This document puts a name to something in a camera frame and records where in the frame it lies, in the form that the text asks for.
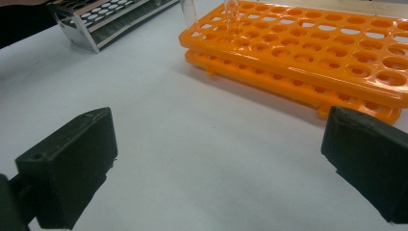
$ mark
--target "white table surface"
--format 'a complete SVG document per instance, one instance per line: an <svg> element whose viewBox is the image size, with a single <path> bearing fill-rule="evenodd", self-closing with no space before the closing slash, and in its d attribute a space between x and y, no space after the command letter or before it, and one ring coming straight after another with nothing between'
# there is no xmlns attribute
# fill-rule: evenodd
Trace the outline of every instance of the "white table surface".
<svg viewBox="0 0 408 231"><path fill-rule="evenodd" d="M117 161L76 231L407 230L320 154L314 109L208 78L184 61L184 28L175 6L97 55L59 27L1 49L0 172L12 178L17 156L111 107ZM395 127L408 132L406 110Z"/></svg>

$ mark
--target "orange test tube rack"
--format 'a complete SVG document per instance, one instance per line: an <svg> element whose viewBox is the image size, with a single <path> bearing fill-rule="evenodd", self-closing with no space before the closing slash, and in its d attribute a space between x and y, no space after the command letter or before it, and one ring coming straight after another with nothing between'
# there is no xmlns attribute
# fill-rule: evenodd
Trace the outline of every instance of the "orange test tube rack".
<svg viewBox="0 0 408 231"><path fill-rule="evenodd" d="M186 60L212 75L318 109L361 111L394 123L408 107L408 20L240 2L221 5L180 35Z"/></svg>

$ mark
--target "test tube rack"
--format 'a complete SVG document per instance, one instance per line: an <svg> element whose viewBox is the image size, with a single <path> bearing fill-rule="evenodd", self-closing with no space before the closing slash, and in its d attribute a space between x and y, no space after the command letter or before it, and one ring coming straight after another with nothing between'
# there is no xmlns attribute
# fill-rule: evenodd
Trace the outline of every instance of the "test tube rack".
<svg viewBox="0 0 408 231"><path fill-rule="evenodd" d="M47 5L66 36L99 53L101 48L178 0L57 0Z"/></svg>
<svg viewBox="0 0 408 231"><path fill-rule="evenodd" d="M240 2L180 35L186 60L318 109L342 106L394 123L408 107L408 20Z"/></svg>

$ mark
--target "black rubber pad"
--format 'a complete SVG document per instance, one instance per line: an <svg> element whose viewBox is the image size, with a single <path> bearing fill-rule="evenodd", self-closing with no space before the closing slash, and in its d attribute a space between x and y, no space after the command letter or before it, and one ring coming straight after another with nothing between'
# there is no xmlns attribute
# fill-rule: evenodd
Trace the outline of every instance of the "black rubber pad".
<svg viewBox="0 0 408 231"><path fill-rule="evenodd" d="M72 229L117 155L111 110L79 115L15 161L38 197L42 228Z"/></svg>
<svg viewBox="0 0 408 231"><path fill-rule="evenodd" d="M321 153L388 222L408 222L408 134L370 115L333 107Z"/></svg>

